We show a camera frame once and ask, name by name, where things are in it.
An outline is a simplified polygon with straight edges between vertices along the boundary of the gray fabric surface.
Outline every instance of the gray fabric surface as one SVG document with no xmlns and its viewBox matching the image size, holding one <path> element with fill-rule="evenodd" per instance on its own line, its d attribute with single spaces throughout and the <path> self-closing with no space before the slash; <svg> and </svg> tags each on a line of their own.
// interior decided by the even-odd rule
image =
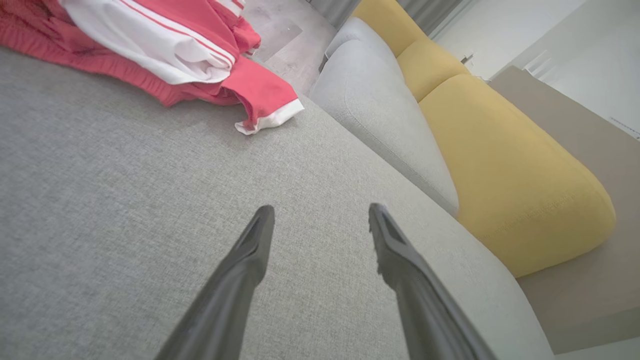
<svg viewBox="0 0 640 360">
<path fill-rule="evenodd" d="M 458 193 L 418 103 L 357 41 L 324 65 L 309 97 L 451 215 Z"/>
<path fill-rule="evenodd" d="M 324 55 L 331 58 L 333 53 L 345 42 L 350 40 L 359 40 L 371 49 L 371 56 L 376 56 L 387 64 L 389 69 L 404 81 L 404 76 L 400 65 L 396 61 L 391 49 L 387 43 L 382 40 L 375 30 L 373 30 L 366 22 L 357 17 L 352 17 L 342 25 L 338 33 L 329 43 Z"/>
<path fill-rule="evenodd" d="M 253 136 L 240 106 L 141 90 L 0 49 L 0 358 L 150 359 L 253 212 L 276 209 L 242 359 L 401 359 L 376 273 L 386 204 L 503 359 L 552 358 L 504 266 L 306 98 Z"/>
</svg>

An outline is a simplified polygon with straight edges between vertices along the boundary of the sofa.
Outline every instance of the sofa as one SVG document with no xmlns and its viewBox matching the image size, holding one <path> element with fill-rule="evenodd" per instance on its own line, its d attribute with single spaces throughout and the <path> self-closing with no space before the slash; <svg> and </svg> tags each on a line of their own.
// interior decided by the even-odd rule
<svg viewBox="0 0 640 360">
<path fill-rule="evenodd" d="M 552 359 L 509 270 L 327 112 L 252 136 L 0 49 L 0 358 L 150 359 L 256 209 L 275 208 L 241 359 L 406 359 L 368 229 L 385 204 L 499 359 Z"/>
<path fill-rule="evenodd" d="M 515 277 L 603 243 L 598 179 L 431 41 L 396 0 L 362 0 L 310 98 L 456 217 Z"/>
</svg>

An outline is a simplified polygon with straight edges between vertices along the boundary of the red clothing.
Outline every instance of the red clothing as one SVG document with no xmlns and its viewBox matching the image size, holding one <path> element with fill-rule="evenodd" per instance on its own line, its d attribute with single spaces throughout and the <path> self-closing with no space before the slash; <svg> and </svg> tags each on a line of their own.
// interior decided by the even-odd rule
<svg viewBox="0 0 640 360">
<path fill-rule="evenodd" d="M 242 56 L 259 46 L 260 36 L 222 4 L 213 0 L 136 2 L 187 26 L 231 54 L 234 59 L 228 77 L 220 83 L 169 85 L 85 35 L 56 0 L 0 0 L 0 44 L 45 61 L 121 79 L 157 97 L 165 106 L 192 99 L 219 105 L 241 102 L 248 114 L 242 123 L 245 131 L 239 127 L 244 133 L 255 132 L 261 119 L 299 102 L 288 83 Z"/>
</svg>

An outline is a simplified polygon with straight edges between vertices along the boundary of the wooden floor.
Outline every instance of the wooden floor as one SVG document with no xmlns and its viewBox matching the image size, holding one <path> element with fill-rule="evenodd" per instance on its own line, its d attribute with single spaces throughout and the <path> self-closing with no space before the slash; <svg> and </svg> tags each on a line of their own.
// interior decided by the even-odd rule
<svg viewBox="0 0 640 360">
<path fill-rule="evenodd" d="M 308 95 L 335 28 L 306 0 L 247 0 L 242 15 L 262 37 L 254 56 Z"/>
</svg>

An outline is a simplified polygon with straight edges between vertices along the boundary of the red and white jacket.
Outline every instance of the red and white jacket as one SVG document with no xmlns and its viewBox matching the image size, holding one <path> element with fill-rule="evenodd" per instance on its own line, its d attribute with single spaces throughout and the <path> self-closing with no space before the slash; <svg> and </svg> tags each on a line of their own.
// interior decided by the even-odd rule
<svg viewBox="0 0 640 360">
<path fill-rule="evenodd" d="M 303 109 L 291 86 L 245 58 L 260 36 L 244 0 L 0 0 L 0 43 L 46 61 L 107 74 L 164 105 L 241 102 L 253 134 Z"/>
</svg>

